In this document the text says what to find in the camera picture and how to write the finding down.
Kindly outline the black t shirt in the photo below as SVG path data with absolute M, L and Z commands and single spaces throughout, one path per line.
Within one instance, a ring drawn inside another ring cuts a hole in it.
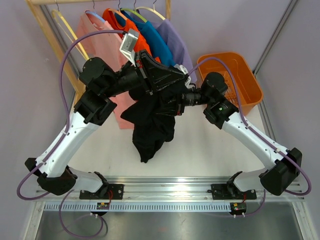
M 162 110 L 174 96 L 187 91 L 183 80 L 152 95 L 146 93 L 142 87 L 128 91 L 135 103 L 120 117 L 134 124 L 132 143 L 142 163 L 147 163 L 165 142 L 170 142 L 174 138 L 175 117 L 157 114 L 156 111 Z

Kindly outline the yellow hanger with metal hook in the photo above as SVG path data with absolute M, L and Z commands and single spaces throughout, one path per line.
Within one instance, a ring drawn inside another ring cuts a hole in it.
M 66 37 L 70 40 L 70 42 L 74 43 L 78 39 L 78 37 L 73 31 L 72 27 L 67 22 L 67 20 L 64 18 L 62 13 L 60 12 L 57 1 L 55 1 L 55 4 L 56 4 L 56 9 L 51 10 L 51 16 L 53 17 L 55 23 L 64 32 Z M 75 48 L 85 60 L 89 59 L 89 56 L 86 50 L 84 49 L 83 45 L 80 42 L 75 46 Z

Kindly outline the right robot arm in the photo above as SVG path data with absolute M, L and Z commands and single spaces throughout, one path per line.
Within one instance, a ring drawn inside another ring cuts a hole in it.
M 175 114 L 182 115 L 185 107 L 205 105 L 205 118 L 240 141 L 264 165 L 262 169 L 239 171 L 230 177 L 226 183 L 230 197 L 239 198 L 244 192 L 259 189 L 280 196 L 299 176 L 302 153 L 297 148 L 287 149 L 259 131 L 225 97 L 227 90 L 224 77 L 211 72 L 200 88 L 190 89 L 174 98 Z

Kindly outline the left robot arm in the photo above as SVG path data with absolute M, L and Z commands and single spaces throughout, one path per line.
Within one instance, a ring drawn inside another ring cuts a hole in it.
M 71 190 L 81 190 L 103 199 L 109 188 L 103 175 L 97 171 L 76 170 L 68 163 L 116 108 L 111 98 L 138 87 L 152 95 L 175 83 L 185 83 L 188 77 L 183 65 L 165 66 L 145 50 L 135 53 L 133 61 L 128 61 L 117 72 L 100 57 L 90 58 L 79 75 L 86 90 L 74 105 L 64 129 L 42 155 L 28 158 L 25 166 L 49 194 L 61 196 Z

